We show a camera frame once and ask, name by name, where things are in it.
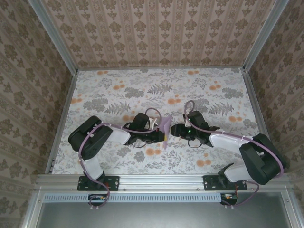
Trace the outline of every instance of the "side wall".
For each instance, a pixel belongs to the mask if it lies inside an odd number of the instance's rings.
[[[304,1],[290,0],[249,71],[269,134],[304,207]]]
[[[26,0],[0,1],[0,227],[18,227],[44,173],[71,74]]]

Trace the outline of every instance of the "black wire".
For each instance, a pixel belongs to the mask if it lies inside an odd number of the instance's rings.
[[[188,146],[189,146],[190,148],[199,148],[201,145],[202,145],[202,144],[200,144],[200,145],[197,146],[197,147],[192,147],[192,146],[190,146],[190,140],[188,140]]]
[[[134,146],[133,144],[131,144],[134,148],[142,148],[142,147],[144,147],[145,145],[147,145],[147,142],[143,145],[143,146]]]

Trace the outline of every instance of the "black mounting bracket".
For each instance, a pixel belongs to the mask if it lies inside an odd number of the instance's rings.
[[[245,181],[238,181],[235,183],[229,182],[223,186],[218,175],[205,175],[203,176],[205,191],[218,191],[218,190],[247,190]]]
[[[104,176],[103,184],[105,184],[110,191],[118,191],[119,188],[119,176]],[[97,184],[92,182],[87,176],[81,176],[78,180],[78,191],[106,191],[106,189]]]

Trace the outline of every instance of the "floral tablecloth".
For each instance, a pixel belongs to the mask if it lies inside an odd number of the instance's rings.
[[[172,115],[174,125],[183,122],[188,100],[195,101],[209,126],[240,135],[258,133],[238,68],[80,71],[52,173],[82,173],[67,139],[90,116],[124,125],[154,107],[163,116]],[[154,111],[148,115],[157,117]],[[217,173],[240,155],[205,145],[189,148],[187,141],[170,135],[166,150],[162,143],[134,148],[106,142],[98,159],[107,174],[195,174]]]

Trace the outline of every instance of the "damask wallpaper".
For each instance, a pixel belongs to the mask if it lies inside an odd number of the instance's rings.
[[[249,72],[304,209],[304,1],[290,0]]]
[[[78,68],[242,65],[274,0],[42,0]]]
[[[0,1],[0,227],[18,227],[44,173],[71,74],[26,0]]]

